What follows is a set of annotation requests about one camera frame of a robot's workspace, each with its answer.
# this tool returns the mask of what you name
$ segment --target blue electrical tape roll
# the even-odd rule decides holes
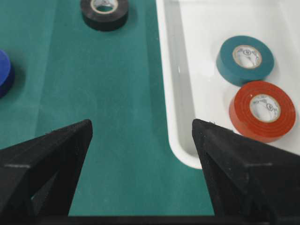
[[[248,36],[226,40],[217,56],[217,68],[230,83],[242,86],[263,80],[274,67],[270,49],[261,41]]]
[[[15,80],[15,71],[8,55],[0,50],[0,98],[6,95]]]

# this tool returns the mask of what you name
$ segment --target white plastic tray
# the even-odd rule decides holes
[[[263,41],[275,66],[266,81],[292,99],[300,112],[300,1],[157,0],[169,143],[184,164],[201,168],[192,140],[199,118],[238,133],[228,108],[239,87],[216,68],[222,43],[236,35]],[[300,127],[270,145],[300,154]]]

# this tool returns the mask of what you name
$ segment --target tabletop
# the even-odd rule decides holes
[[[89,28],[79,3],[0,1],[0,49],[15,67],[0,149],[90,119],[70,215],[213,215],[202,170],[168,143],[155,1],[129,0],[110,32]]]

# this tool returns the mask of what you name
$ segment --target tape roll center hole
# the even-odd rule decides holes
[[[115,11],[118,7],[117,0],[92,0],[91,7],[100,14],[107,14]]]
[[[273,97],[260,94],[251,99],[250,111],[259,121],[271,123],[279,118],[280,105]]]
[[[261,53],[250,45],[239,45],[233,53],[234,61],[241,67],[246,69],[253,69],[258,67],[262,62]]]

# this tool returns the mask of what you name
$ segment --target red electrical tape roll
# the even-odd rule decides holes
[[[295,107],[288,95],[264,81],[245,84],[232,99],[229,116],[242,135],[264,143],[285,135],[296,121]]]

